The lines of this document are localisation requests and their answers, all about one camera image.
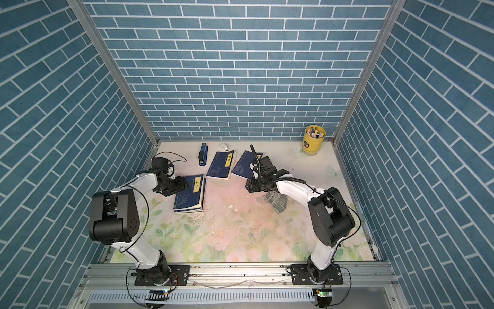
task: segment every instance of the blue brick wall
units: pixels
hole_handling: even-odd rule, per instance
[[[66,306],[90,197],[151,145],[65,0],[0,1],[0,119],[0,308]]]
[[[160,139],[332,136],[391,0],[84,1]]]
[[[339,147],[411,308],[494,308],[493,16],[408,0]]]

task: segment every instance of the blue book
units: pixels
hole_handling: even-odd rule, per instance
[[[234,150],[229,152],[218,151],[215,154],[213,161],[211,161],[211,166],[209,167],[206,176],[209,178],[228,180],[234,162]]]
[[[187,189],[180,191],[175,196],[173,210],[176,213],[194,213],[203,210],[204,191],[206,190],[206,178],[204,174],[185,176]]]
[[[262,157],[262,152],[257,152],[257,156],[260,159]],[[250,151],[244,151],[242,157],[237,162],[237,165],[232,170],[232,174],[240,176],[242,178],[251,178],[254,177],[254,172],[250,168],[250,164],[254,160],[254,155]]]

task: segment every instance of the book stack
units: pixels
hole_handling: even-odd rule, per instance
[[[185,176],[187,189],[175,196],[173,211],[176,213],[196,213],[203,211],[206,178],[204,174]]]
[[[232,163],[235,162],[235,151],[220,152],[218,151],[211,166],[206,174],[208,178],[228,180],[232,170]]]

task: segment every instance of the pencil cup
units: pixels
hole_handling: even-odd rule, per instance
[[[314,131],[317,130],[317,132],[323,133],[324,136],[321,138],[310,136],[307,131],[312,132],[312,128],[314,128]],[[318,125],[308,126],[305,129],[304,140],[302,141],[302,152],[309,156],[315,155],[319,151],[319,149],[321,149],[321,144],[324,141],[324,137],[326,137],[326,130],[324,130],[322,127]]]

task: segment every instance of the gray sock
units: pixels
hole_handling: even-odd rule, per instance
[[[271,205],[271,207],[273,207],[277,214],[283,212],[287,208],[288,196],[284,194],[269,191],[263,198]]]

